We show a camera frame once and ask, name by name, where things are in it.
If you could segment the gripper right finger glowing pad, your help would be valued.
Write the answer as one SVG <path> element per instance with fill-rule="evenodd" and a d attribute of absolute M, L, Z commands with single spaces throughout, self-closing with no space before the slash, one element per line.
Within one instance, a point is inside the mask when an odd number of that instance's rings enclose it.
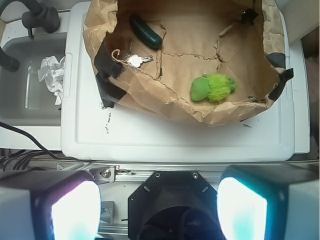
<path fill-rule="evenodd" d="M 228 240 L 318 240 L 318 164 L 232 164 L 217 189 Z"/>

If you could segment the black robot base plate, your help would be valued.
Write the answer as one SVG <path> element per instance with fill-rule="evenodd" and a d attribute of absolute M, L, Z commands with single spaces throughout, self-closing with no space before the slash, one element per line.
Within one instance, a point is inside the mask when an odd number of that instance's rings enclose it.
<path fill-rule="evenodd" d="M 131 240 L 222 240 L 217 191 L 197 171 L 155 171 L 127 199 Z"/>

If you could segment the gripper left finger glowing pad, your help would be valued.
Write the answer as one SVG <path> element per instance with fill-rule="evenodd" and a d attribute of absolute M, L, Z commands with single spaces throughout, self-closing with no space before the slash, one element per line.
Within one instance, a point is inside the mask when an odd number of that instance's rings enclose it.
<path fill-rule="evenodd" d="M 86 170 L 0 174 L 2 240 L 93 240 L 101 194 Z"/>

